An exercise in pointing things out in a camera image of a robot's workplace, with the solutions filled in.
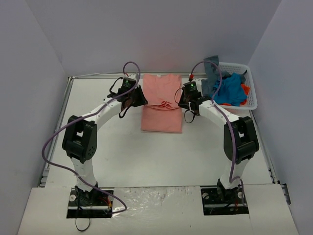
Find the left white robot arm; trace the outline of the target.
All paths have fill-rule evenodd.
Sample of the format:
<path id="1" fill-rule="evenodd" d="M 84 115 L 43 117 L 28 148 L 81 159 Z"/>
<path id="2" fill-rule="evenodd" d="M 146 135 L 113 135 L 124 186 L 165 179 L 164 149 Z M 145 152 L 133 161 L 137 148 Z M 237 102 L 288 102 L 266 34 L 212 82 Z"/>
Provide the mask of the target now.
<path id="1" fill-rule="evenodd" d="M 131 107 L 148 103 L 141 86 L 136 84 L 139 74 L 134 73 L 129 77 L 124 75 L 120 79 L 122 85 L 117 92 L 113 92 L 111 86 L 104 102 L 90 112 L 98 114 L 67 127 L 63 138 L 62 149 L 78 173 L 75 190 L 88 205 L 96 203 L 100 195 L 100 192 L 94 189 L 98 183 L 92 165 L 92 157 L 97 150 L 98 130 L 112 117 L 118 115 L 123 118 Z"/>

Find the pink t shirt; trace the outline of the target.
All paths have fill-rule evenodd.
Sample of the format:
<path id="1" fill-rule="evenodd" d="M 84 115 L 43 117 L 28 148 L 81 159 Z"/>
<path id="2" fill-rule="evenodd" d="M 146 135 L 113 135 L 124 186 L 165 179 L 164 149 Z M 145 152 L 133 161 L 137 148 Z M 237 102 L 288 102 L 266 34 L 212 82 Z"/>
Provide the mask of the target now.
<path id="1" fill-rule="evenodd" d="M 142 108 L 142 131 L 182 132 L 182 110 L 176 103 L 181 95 L 180 89 L 181 75 L 143 76 L 143 93 L 148 104 Z"/>

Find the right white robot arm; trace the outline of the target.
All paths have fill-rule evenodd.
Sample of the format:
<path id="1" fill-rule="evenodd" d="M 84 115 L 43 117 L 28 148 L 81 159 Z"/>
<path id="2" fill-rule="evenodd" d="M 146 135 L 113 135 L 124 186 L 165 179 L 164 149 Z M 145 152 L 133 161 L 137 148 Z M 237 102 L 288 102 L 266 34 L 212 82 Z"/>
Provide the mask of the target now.
<path id="1" fill-rule="evenodd" d="M 228 160 L 217 182 L 217 197 L 222 202 L 230 201 L 236 190 L 243 189 L 244 169 L 260 148 L 252 119 L 230 113 L 210 97 L 203 96 L 195 81 L 183 84 L 178 105 L 222 128 L 224 153 Z"/>

